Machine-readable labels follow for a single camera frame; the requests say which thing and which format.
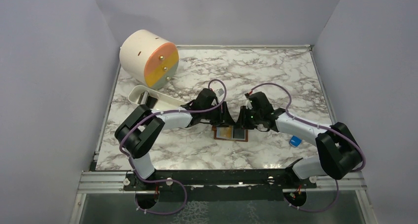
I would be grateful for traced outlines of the black credit card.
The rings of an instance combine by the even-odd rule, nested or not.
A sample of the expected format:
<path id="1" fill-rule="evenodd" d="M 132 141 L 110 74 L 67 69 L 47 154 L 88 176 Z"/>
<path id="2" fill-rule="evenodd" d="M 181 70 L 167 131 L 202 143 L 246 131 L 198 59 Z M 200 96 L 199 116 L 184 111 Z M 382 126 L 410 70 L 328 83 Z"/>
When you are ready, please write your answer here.
<path id="1" fill-rule="evenodd" d="M 232 138 L 233 140 L 246 141 L 246 130 L 241 128 L 234 128 Z"/>

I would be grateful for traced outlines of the brown leather card holder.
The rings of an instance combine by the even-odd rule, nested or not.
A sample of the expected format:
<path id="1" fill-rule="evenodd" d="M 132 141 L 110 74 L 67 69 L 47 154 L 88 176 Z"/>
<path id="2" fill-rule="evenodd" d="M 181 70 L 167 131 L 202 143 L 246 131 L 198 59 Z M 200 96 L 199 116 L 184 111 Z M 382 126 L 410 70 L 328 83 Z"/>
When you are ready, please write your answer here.
<path id="1" fill-rule="evenodd" d="M 229 127 L 212 127 L 213 138 L 215 140 L 248 142 L 248 131 L 241 128 Z"/>

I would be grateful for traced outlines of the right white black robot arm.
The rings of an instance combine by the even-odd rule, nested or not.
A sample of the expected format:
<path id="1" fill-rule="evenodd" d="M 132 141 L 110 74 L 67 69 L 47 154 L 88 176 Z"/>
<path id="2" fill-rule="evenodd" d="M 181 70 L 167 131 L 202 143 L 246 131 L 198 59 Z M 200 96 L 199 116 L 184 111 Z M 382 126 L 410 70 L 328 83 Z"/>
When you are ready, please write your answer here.
<path id="1" fill-rule="evenodd" d="M 340 180 L 363 164 L 358 145 L 345 124 L 327 126 L 291 117 L 283 108 L 274 109 L 263 92 L 246 93 L 245 97 L 248 104 L 240 108 L 237 126 L 286 133 L 317 149 L 316 156 L 301 158 L 286 167 L 284 181 L 289 187 L 296 188 L 314 176 Z"/>

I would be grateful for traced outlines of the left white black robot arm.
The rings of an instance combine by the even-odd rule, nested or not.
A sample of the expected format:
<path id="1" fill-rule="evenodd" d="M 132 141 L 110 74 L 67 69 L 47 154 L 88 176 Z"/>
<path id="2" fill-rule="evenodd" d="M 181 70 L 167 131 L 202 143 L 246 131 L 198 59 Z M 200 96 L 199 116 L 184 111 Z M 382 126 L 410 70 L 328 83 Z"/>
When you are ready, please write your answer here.
<path id="1" fill-rule="evenodd" d="M 114 136 L 121 150 L 137 173 L 136 183 L 147 190 L 154 186 L 155 168 L 149 151 L 163 130 L 188 128 L 206 122 L 215 127 L 235 125 L 227 104 L 218 99 L 216 93 L 204 88 L 189 103 L 177 109 L 152 110 L 146 105 L 137 106 L 116 129 Z"/>

